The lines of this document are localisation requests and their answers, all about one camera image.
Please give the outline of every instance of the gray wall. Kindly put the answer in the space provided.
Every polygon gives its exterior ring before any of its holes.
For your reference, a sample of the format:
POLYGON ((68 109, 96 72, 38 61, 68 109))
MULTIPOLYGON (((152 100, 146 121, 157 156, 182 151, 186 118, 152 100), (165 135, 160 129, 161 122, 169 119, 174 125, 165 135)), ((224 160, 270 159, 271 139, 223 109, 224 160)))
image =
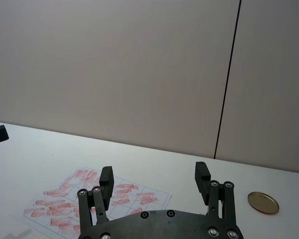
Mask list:
POLYGON ((299 0, 243 0, 216 158, 299 172, 299 0))
POLYGON ((212 157, 238 0, 0 0, 0 121, 212 157))
MULTIPOLYGON (((238 0, 0 0, 0 121, 213 157, 238 0)), ((217 159, 299 171, 299 0, 243 0, 217 159)))

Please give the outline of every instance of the gold lid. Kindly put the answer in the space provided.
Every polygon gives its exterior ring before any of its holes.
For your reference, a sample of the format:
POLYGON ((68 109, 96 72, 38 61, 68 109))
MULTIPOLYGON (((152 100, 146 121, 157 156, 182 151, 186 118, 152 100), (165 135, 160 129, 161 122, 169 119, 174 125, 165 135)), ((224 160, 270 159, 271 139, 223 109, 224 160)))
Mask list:
POLYGON ((248 195, 248 203, 258 212, 264 214, 276 214, 279 211, 279 204, 277 201, 265 193, 250 193, 248 195))

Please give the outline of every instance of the red marking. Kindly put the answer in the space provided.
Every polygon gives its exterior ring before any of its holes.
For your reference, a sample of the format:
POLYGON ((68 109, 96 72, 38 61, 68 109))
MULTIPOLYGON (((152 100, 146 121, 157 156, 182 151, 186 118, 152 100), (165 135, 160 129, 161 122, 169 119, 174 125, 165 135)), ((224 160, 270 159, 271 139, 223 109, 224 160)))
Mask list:
POLYGON ((43 211, 43 210, 44 210, 44 208, 29 208, 29 209, 24 209, 23 214, 39 212, 39 211, 43 211))
POLYGON ((115 193, 116 194, 123 194, 123 193, 130 193, 130 192, 131 192, 131 189, 127 188, 127 189, 116 191, 115 193))
POLYGON ((130 200, 128 198, 126 199, 121 199, 115 202, 112 202, 112 206, 117 206, 117 205, 121 205, 121 204, 125 204, 125 203, 129 203, 130 200))
POLYGON ((51 211, 49 210, 47 213, 50 213, 52 216, 61 216, 61 215, 69 215, 72 213, 72 209, 66 208, 59 211, 51 211))
POLYGON ((131 188, 131 189, 138 189, 138 186, 134 184, 119 184, 118 188, 131 188))
POLYGON ((50 217, 51 215, 48 214, 48 213, 39 213, 39 212, 33 212, 31 214, 31 217, 33 217, 33 218, 38 218, 38 217, 42 217, 42 216, 44 216, 44 217, 50 217))
POLYGON ((62 203, 60 205, 49 207, 49 209, 51 211, 59 211, 60 209, 63 209, 63 208, 76 208, 77 206, 78 206, 77 203, 62 203))
POLYGON ((61 232, 63 234, 74 234, 74 233, 76 233, 75 230, 71 230, 71 229, 62 229, 61 232))
POLYGON ((150 200, 151 196, 143 196, 140 200, 150 200))
POLYGON ((74 225, 74 224, 70 224, 70 223, 61 223, 59 225, 59 229, 60 230, 75 230, 75 231, 78 231, 78 230, 80 230, 80 225, 74 225))
POLYGON ((67 179, 65 179, 63 183, 64 183, 64 184, 68 184, 68 183, 72 180, 72 178, 73 178, 73 175, 67 177, 67 179))
POLYGON ((48 213, 50 213, 52 216, 62 216, 63 215, 61 212, 58 212, 58 211, 48 211, 48 213))
POLYGON ((76 172, 76 177, 85 177, 89 170, 79 170, 76 172))
POLYGON ((60 186, 60 189, 68 189, 68 188, 71 188, 71 187, 73 187, 71 184, 63 183, 63 184, 60 186))
POLYGON ((51 219, 50 226, 59 226, 60 224, 70 223, 71 218, 51 219))
POLYGON ((68 196, 68 193, 65 192, 62 189, 56 189, 56 190, 52 190, 52 191, 45 191, 45 192, 43 192, 43 194, 51 196, 51 197, 66 197, 66 196, 68 196))
POLYGON ((154 195, 154 193, 136 193, 138 196, 148 196, 148 195, 154 195))
POLYGON ((151 198, 149 200, 141 200, 141 205, 147 204, 147 203, 152 203, 152 202, 155 202, 155 201, 158 201, 157 198, 151 198))
POLYGON ((136 214, 136 213, 140 213, 142 210, 142 208, 137 208, 135 209, 134 211, 131 211, 131 213, 129 215, 133 215, 133 214, 136 214))
POLYGON ((96 179, 97 172, 94 172, 94 170, 91 170, 88 174, 88 176, 84 179, 83 187, 85 188, 89 183, 93 183, 93 181, 96 179))
POLYGON ((77 177, 78 177, 78 173, 79 173, 80 171, 81 171, 80 169, 77 169, 77 170, 73 173, 72 177, 77 178, 77 177))
POLYGON ((79 231, 80 230, 80 225, 74 225, 73 228, 74 228, 74 230, 79 231))
POLYGON ((128 198, 128 197, 129 197, 129 195, 126 193, 112 196, 112 198, 128 198))
POLYGON ((56 205, 56 204, 60 204, 60 203, 64 203, 64 202, 65 202, 65 200, 57 200, 57 201, 38 200, 34 204, 35 205, 44 205, 44 206, 50 207, 50 206, 53 206, 53 205, 56 205))

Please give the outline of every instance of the table surface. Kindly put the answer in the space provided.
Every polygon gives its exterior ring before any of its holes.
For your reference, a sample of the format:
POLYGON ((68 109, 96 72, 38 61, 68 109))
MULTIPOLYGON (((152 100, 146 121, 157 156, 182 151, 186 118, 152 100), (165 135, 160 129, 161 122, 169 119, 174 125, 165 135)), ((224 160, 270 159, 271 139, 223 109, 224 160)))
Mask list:
MULTIPOLYGON (((207 207, 194 180, 196 161, 206 162, 212 179, 235 184, 237 225, 244 238, 299 238, 299 173, 12 124, 5 127, 10 139, 0 143, 0 239, 29 229, 13 215, 38 193, 82 167, 111 165, 116 176, 171 192, 167 208, 205 214, 207 207), (252 191, 273 196, 279 213, 268 216, 252 209, 247 202, 252 191)), ((32 230, 25 238, 47 237, 32 230)))

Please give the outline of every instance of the bolt head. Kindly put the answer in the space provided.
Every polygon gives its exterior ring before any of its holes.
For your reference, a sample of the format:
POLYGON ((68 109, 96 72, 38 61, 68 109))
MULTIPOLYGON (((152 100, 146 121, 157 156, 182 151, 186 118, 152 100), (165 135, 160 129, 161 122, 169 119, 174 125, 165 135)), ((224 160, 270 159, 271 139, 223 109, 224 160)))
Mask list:
POLYGON ((100 238, 100 239, 110 239, 110 238, 111 238, 111 236, 110 236, 110 235, 108 235, 108 234, 105 234, 105 235, 101 236, 101 238, 100 238))
POLYGON ((219 232, 214 229, 214 228, 211 228, 208 230, 208 233, 212 236, 212 237, 217 237, 219 235, 219 232))
POLYGON ((238 234, 234 231, 229 231, 227 234, 231 239, 237 239, 238 238, 238 234))

